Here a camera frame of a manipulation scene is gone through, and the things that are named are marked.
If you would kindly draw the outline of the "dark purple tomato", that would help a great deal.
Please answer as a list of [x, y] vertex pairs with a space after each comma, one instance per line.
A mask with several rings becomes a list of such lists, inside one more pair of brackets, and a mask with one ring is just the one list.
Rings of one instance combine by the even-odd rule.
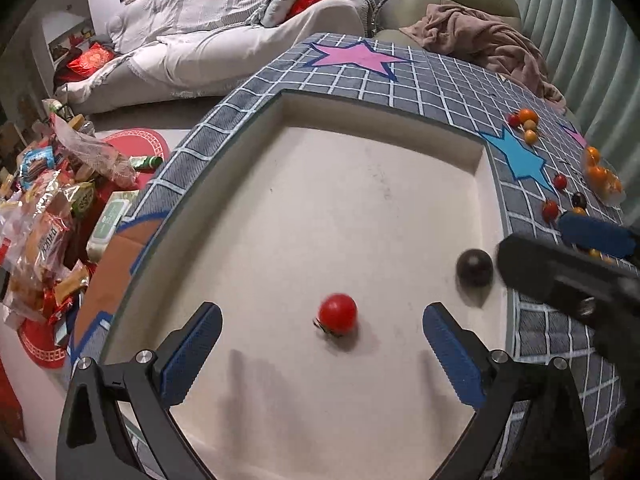
[[573, 193], [572, 197], [570, 198], [570, 201], [572, 202], [572, 206], [574, 208], [580, 208], [580, 209], [586, 210], [588, 207], [586, 196], [582, 192]]
[[494, 278], [491, 256], [480, 248], [470, 248], [459, 256], [456, 263], [459, 282], [465, 287], [485, 287]]

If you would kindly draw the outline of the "red cherry tomato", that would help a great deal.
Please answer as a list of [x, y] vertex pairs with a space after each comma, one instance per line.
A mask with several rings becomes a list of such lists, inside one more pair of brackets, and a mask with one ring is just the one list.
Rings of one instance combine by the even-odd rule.
[[567, 188], [567, 178], [564, 174], [555, 174], [552, 179], [552, 185], [557, 191], [563, 192]]
[[549, 224], [555, 222], [556, 218], [558, 218], [560, 214], [558, 203], [554, 200], [545, 200], [541, 206], [540, 214], [544, 219], [544, 222]]
[[346, 336], [356, 327], [358, 308], [356, 301], [345, 294], [333, 294], [322, 301], [314, 325], [335, 337]]

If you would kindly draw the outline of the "clear glass fruit bowl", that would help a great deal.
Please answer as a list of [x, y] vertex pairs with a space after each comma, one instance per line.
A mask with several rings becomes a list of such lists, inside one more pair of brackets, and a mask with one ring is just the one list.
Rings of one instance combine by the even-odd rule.
[[600, 152], [587, 145], [582, 152], [582, 175], [593, 194], [605, 205], [620, 206], [626, 194], [617, 174], [605, 166]]

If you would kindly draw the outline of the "orange mandarin right in bowl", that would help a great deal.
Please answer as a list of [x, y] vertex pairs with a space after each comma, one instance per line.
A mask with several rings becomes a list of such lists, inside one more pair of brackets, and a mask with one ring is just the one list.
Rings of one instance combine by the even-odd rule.
[[587, 167], [585, 170], [585, 178], [593, 192], [603, 194], [608, 190], [610, 172], [606, 168], [600, 165]]

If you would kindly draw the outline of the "red cherry tomato by star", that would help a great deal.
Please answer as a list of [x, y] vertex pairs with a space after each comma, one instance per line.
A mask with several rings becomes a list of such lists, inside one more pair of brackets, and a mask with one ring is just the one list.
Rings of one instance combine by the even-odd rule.
[[552, 185], [557, 191], [563, 192], [567, 188], [567, 178], [564, 174], [555, 174], [552, 179]]

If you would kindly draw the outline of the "grey checked star tablecloth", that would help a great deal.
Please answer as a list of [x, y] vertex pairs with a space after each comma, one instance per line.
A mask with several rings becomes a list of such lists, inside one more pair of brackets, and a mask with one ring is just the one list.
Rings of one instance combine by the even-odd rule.
[[635, 285], [619, 184], [544, 101], [320, 32], [127, 210], [61, 479], [585, 479], [624, 404], [590, 322]]

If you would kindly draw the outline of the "orange mandarin on bowl top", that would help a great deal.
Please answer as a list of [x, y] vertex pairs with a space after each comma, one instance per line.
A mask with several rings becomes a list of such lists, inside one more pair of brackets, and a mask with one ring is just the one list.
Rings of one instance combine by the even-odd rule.
[[587, 167], [598, 166], [600, 162], [599, 151], [591, 145], [588, 145], [584, 151], [584, 162]]

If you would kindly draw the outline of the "small yellow tomato far group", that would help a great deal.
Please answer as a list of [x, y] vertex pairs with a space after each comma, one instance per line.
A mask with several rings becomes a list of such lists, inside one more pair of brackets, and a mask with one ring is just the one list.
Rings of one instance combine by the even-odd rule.
[[538, 134], [534, 130], [526, 130], [524, 132], [524, 141], [527, 145], [533, 146], [538, 141]]

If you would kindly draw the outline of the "small red tomato far group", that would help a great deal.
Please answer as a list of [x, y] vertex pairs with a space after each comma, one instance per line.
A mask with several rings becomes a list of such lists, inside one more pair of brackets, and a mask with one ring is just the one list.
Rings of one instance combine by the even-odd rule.
[[508, 124], [513, 128], [518, 128], [521, 125], [520, 118], [517, 114], [509, 114], [506, 118]]

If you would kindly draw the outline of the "orange mandarin far group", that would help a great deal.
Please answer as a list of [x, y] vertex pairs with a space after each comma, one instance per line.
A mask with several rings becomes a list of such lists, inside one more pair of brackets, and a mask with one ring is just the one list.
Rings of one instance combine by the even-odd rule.
[[539, 122], [538, 114], [534, 110], [531, 110], [530, 108], [522, 108], [521, 110], [519, 110], [518, 117], [520, 118], [521, 125], [523, 125], [523, 122], [526, 122], [526, 120], [529, 120], [529, 119], [536, 122], [537, 125]]

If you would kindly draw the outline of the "green striped curtain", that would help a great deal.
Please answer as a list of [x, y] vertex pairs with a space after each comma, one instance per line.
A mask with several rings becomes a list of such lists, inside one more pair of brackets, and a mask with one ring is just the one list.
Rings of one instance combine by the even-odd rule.
[[526, 0], [526, 35], [582, 135], [617, 171], [639, 219], [639, 39], [612, 0]]

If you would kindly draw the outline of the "pile of snack packages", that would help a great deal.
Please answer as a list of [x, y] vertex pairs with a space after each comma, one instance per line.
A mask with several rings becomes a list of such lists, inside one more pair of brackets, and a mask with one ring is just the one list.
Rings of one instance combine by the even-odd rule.
[[55, 99], [1, 185], [1, 305], [29, 357], [59, 368], [96, 266], [137, 197], [132, 160]]

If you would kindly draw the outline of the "red round floor mat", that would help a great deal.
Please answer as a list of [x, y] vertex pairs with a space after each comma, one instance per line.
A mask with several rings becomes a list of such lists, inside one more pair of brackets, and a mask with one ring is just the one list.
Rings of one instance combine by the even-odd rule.
[[170, 154], [170, 148], [165, 138], [152, 129], [120, 130], [108, 134], [104, 141], [132, 160], [132, 166], [136, 170], [136, 188], [138, 190], [145, 187]]

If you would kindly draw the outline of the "red cushion at sofa end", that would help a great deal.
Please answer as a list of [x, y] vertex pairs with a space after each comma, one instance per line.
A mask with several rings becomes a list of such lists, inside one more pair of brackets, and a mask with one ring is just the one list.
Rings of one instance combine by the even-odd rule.
[[114, 58], [116, 54], [98, 42], [85, 51], [75, 48], [58, 64], [53, 76], [54, 86], [58, 88], [68, 82], [86, 80]]

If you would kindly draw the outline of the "white covered sofa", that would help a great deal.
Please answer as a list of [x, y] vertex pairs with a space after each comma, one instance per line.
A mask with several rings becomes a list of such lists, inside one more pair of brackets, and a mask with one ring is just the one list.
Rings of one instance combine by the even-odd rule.
[[57, 99], [79, 113], [223, 96], [316, 32], [366, 36], [376, 0], [322, 0], [286, 18], [295, 0], [134, 0], [105, 24], [116, 54]]

